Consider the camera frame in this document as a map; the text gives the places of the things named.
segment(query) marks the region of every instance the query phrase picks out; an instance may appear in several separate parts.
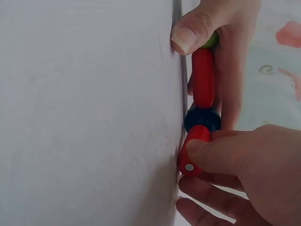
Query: red wooden bead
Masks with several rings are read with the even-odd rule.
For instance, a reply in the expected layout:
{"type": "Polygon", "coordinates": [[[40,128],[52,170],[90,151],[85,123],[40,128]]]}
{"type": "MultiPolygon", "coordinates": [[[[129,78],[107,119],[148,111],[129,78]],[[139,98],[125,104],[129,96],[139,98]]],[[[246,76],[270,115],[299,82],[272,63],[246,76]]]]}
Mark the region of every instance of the red wooden bead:
{"type": "Polygon", "coordinates": [[[192,54],[192,92],[197,107],[209,108],[214,100],[213,54],[200,48],[192,54]]]}
{"type": "Polygon", "coordinates": [[[180,172],[189,177],[195,177],[202,171],[198,166],[191,162],[188,158],[186,145],[192,139],[199,139],[205,142],[210,140],[210,132],[203,125],[196,125],[189,130],[187,137],[184,141],[183,147],[178,156],[178,166],[180,172]]]}

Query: white wall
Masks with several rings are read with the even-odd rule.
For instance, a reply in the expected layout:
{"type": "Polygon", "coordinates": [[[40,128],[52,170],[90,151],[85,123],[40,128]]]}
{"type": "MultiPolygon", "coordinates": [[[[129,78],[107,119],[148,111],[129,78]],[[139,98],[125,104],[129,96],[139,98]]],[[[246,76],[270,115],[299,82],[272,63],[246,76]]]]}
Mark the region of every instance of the white wall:
{"type": "Polygon", "coordinates": [[[1,226],[173,224],[179,5],[1,1],[1,226]]]}

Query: knuckle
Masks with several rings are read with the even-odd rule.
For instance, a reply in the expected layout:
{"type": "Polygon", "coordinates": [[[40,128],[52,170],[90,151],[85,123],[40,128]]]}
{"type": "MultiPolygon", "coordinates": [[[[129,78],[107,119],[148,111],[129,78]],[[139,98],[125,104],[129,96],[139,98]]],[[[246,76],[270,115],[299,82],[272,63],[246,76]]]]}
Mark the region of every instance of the knuckle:
{"type": "Polygon", "coordinates": [[[263,126],[260,126],[259,128],[257,128],[255,131],[265,133],[265,132],[272,131],[276,128],[278,128],[278,126],[276,126],[276,125],[263,125],[263,126]]]}
{"type": "Polygon", "coordinates": [[[234,177],[232,180],[230,180],[230,185],[235,189],[239,189],[242,187],[242,184],[238,177],[234,177]]]}
{"type": "Polygon", "coordinates": [[[205,219],[209,214],[210,214],[209,212],[207,212],[206,210],[204,210],[204,211],[202,212],[202,214],[199,215],[198,220],[197,220],[195,226],[202,226],[202,225],[203,225],[204,219],[205,219]]]}
{"type": "Polygon", "coordinates": [[[210,200],[212,199],[212,197],[215,197],[214,192],[215,192],[215,188],[212,186],[209,187],[209,189],[207,190],[207,192],[205,193],[205,195],[203,197],[203,202],[210,203],[210,200]]]}
{"type": "Polygon", "coordinates": [[[197,31],[201,32],[202,35],[205,35],[205,37],[208,39],[213,27],[211,17],[204,12],[196,12],[194,17],[196,19],[197,31]]]}
{"type": "Polygon", "coordinates": [[[224,209],[228,215],[237,216],[241,213],[242,209],[246,208],[247,201],[243,198],[232,196],[227,199],[224,205],[224,209]]]}
{"type": "Polygon", "coordinates": [[[255,210],[254,207],[251,205],[251,203],[247,200],[242,202],[239,206],[239,208],[235,209],[235,217],[237,218],[243,218],[245,216],[252,216],[254,214],[255,210]]]}

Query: hand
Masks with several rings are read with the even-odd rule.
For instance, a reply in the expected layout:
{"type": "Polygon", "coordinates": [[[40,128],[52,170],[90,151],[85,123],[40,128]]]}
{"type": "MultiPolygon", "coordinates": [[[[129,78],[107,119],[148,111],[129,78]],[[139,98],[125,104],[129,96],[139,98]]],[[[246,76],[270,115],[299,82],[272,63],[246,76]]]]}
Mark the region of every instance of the hand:
{"type": "MultiPolygon", "coordinates": [[[[251,132],[217,131],[212,142],[191,140],[189,158],[204,170],[182,177],[179,188],[236,220],[236,226],[301,225],[301,131],[263,126],[251,132]],[[213,186],[244,191],[249,200],[213,186]]],[[[230,226],[190,199],[176,202],[193,226],[230,226]]]]}
{"type": "MultiPolygon", "coordinates": [[[[243,74],[260,0],[201,0],[172,30],[172,47],[188,55],[203,46],[216,30],[214,50],[216,88],[214,107],[221,112],[222,129],[233,129],[240,115],[243,74]]],[[[188,85],[192,93],[191,82],[188,85]]]]}

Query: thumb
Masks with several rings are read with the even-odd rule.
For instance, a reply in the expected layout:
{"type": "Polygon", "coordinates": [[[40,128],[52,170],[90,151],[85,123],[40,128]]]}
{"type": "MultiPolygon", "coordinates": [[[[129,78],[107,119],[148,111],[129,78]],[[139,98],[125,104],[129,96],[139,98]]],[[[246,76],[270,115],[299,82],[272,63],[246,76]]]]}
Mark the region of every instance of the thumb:
{"type": "Polygon", "coordinates": [[[202,0],[198,7],[184,15],[172,29],[172,47],[188,55],[203,46],[219,27],[227,24],[232,11],[229,1],[202,0]]]}
{"type": "Polygon", "coordinates": [[[186,145],[188,156],[206,172],[239,176],[247,159],[248,140],[244,134],[223,137],[210,143],[191,140],[186,145]]]}

